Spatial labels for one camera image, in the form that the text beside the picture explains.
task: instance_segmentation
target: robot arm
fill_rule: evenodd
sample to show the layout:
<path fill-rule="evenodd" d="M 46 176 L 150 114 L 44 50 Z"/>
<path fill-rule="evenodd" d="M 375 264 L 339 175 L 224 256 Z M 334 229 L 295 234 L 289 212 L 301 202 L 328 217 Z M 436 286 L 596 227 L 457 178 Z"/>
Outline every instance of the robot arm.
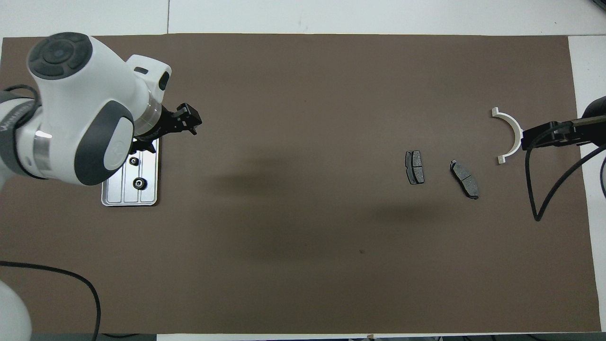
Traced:
<path fill-rule="evenodd" d="M 0 92 L 0 188 L 13 174 L 99 184 L 130 152 L 202 123 L 185 103 L 175 113 L 161 105 L 170 66 L 139 55 L 124 62 L 91 36 L 52 35 L 27 61 L 44 106 Z"/>

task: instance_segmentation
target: black cable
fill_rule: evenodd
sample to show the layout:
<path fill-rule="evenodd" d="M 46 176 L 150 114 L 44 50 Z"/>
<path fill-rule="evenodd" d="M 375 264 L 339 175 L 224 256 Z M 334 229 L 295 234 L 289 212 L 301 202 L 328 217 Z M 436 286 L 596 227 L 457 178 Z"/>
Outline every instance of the black cable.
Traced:
<path fill-rule="evenodd" d="M 604 192 L 604 198 L 606 198 L 606 158 L 602 162 L 602 168 L 600 168 L 600 184 L 602 184 L 602 192 Z"/>
<path fill-rule="evenodd" d="M 18 84 L 18 85 L 14 85 L 14 86 L 10 86 L 6 89 L 4 89 L 4 91 L 7 92 L 11 92 L 13 90 L 17 90 L 17 89 L 25 89 L 25 90 L 29 90 L 32 92 L 32 94 L 34 95 L 34 104 L 32 105 L 32 108 L 30 109 L 30 111 L 25 114 L 24 116 L 22 116 L 16 123 L 15 123 L 15 127 L 16 128 L 20 128 L 21 126 L 23 126 L 27 121 L 29 121 L 34 114 L 36 113 L 36 110 L 38 109 L 38 107 L 40 106 L 40 97 L 38 96 L 38 92 L 36 91 L 36 89 L 32 88 L 29 85 L 26 84 Z"/>
<path fill-rule="evenodd" d="M 45 270 L 45 271 L 50 271 L 50 272 L 56 272 L 58 274 L 64 274 L 64 275 L 73 277 L 73 278 L 79 280 L 80 282 L 83 282 L 84 284 L 86 284 L 86 286 L 88 286 L 88 288 L 90 289 L 90 292 L 93 293 L 93 297 L 95 298 L 95 307 L 96 307 L 96 312 L 97 312 L 97 318 L 95 320 L 95 331 L 93 333 L 92 341 L 96 341 L 97 340 L 97 335 L 99 335 L 99 325 L 101 324 L 101 303 L 99 301 L 99 295 L 97 295 L 97 290 L 95 290 L 95 287 L 93 286 L 92 283 L 90 283 L 89 280 L 85 279 L 84 277 L 80 276 L 79 274 L 77 274 L 75 272 L 71 272 L 71 271 L 67 271 L 67 270 L 63 270 L 63 269 L 59 269 L 59 268 L 53 268 L 52 266 L 46 266 L 46 265 L 37 265 L 37 264 L 30 264 L 30 263 L 18 263 L 18 262 L 7 262 L 5 260 L 0 260 L 0 266 L 8 266 L 8 267 L 11 267 L 11 268 L 36 269 L 36 270 Z"/>
<path fill-rule="evenodd" d="M 113 337 L 114 339 L 124 339 L 124 338 L 127 338 L 127 337 L 137 336 L 137 335 L 140 335 L 140 334 L 126 334 L 126 335 L 101 334 L 101 335 L 105 335 L 107 337 Z"/>
<path fill-rule="evenodd" d="M 564 172 L 564 174 L 562 174 L 562 176 L 556 181 L 556 183 L 553 185 L 553 187 L 551 188 L 551 190 L 545 197 L 545 200 L 541 204 L 541 208 L 539 209 L 539 212 L 537 213 L 536 204 L 534 203 L 534 194 L 533 194 L 533 190 L 532 190 L 532 183 L 530 180 L 530 152 L 536 147 L 539 140 L 543 139 L 550 133 L 552 133 L 560 128 L 571 127 L 571 126 L 572 126 L 572 122 L 564 122 L 564 123 L 557 124 L 549 129 L 547 129 L 546 131 L 542 132 L 541 134 L 539 134 L 536 138 L 534 138 L 532 140 L 532 142 L 530 143 L 530 145 L 528 147 L 528 150 L 526 151 L 526 158 L 525 158 L 526 186 L 528 187 L 528 199 L 530 200 L 530 208 L 532 209 L 532 214 L 534 216 L 534 220 L 536 220 L 536 221 L 541 220 L 541 218 L 543 217 L 543 214 L 545 213 L 547 205 L 551 201 L 551 198 L 553 198 L 553 195 L 556 193 L 558 188 L 562 185 L 562 183 L 574 171 L 576 171 L 579 167 L 581 167 L 581 165 L 583 165 L 585 162 L 587 162 L 589 159 L 593 158 L 597 154 L 601 153 L 603 150 L 606 150 L 606 144 L 599 146 L 597 149 L 595 149 L 591 153 L 589 153 L 586 156 L 584 156 L 583 158 L 581 158 L 574 165 L 572 165 L 566 172 Z"/>
<path fill-rule="evenodd" d="M 531 339 L 535 339 L 536 341 L 551 341 L 551 340 L 540 339 L 532 334 L 526 334 L 526 336 L 528 336 Z"/>

